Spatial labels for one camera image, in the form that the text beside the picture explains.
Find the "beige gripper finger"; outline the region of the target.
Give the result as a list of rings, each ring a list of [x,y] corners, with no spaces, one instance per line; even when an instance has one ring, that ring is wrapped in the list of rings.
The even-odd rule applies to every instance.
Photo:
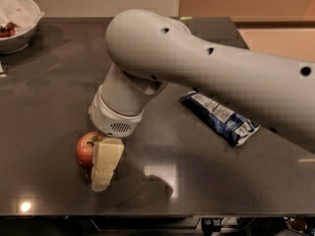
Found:
[[[104,138],[95,145],[92,169],[92,189],[95,192],[108,188],[123,150],[120,139]]]

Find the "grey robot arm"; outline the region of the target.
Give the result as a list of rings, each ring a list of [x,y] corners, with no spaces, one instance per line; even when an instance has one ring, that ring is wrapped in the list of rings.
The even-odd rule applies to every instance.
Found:
[[[113,63],[90,107],[100,132],[130,136],[147,102],[174,83],[313,150],[314,64],[208,42],[181,22],[146,10],[118,14],[104,41]]]

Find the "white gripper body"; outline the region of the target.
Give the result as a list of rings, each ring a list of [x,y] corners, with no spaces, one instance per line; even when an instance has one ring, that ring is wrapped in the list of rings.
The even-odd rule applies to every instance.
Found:
[[[135,116],[126,116],[112,110],[102,99],[99,87],[89,108],[91,121],[101,133],[115,138],[125,138],[133,134],[143,119],[144,111]]]

